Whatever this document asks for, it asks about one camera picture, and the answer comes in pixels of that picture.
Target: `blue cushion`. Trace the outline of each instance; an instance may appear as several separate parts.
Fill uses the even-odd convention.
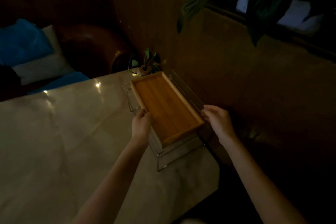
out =
[[[54,53],[51,44],[33,23],[18,19],[16,24],[0,28],[0,63],[16,66]]]
[[[72,73],[62,76],[61,78],[58,78],[57,80],[47,84],[44,87],[28,92],[28,95],[38,93],[44,90],[52,90],[52,89],[59,88],[65,85],[73,84],[76,82],[82,82],[82,81],[86,81],[89,79],[90,79],[89,77],[85,76],[81,72],[72,72]]]

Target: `small potted plant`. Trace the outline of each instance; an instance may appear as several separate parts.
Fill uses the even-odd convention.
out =
[[[143,60],[143,65],[139,67],[139,62],[135,59],[137,55],[131,54],[131,58],[128,63],[128,70],[131,73],[135,73],[131,71],[132,68],[138,67],[140,71],[141,76],[149,75],[151,73],[155,73],[160,71],[158,64],[160,63],[159,56],[155,52],[154,54],[151,54],[150,50],[147,48],[145,50],[145,58]]]

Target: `person's left hand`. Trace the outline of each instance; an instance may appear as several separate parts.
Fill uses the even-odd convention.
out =
[[[132,121],[132,141],[148,146],[149,132],[151,131],[151,114],[142,109]]]

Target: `person's right arm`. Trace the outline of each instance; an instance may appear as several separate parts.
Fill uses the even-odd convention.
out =
[[[307,223],[300,212],[265,175],[238,139],[229,112],[217,106],[204,105],[202,116],[211,124],[220,143],[229,154],[263,223]]]

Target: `hand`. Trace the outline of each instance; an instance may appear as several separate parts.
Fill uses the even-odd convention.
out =
[[[151,114],[142,109],[132,121],[132,141],[148,146],[149,132],[151,131]]]
[[[203,107],[201,114],[204,120],[211,124],[221,145],[225,147],[230,141],[237,139],[228,111],[215,105],[204,105]]]

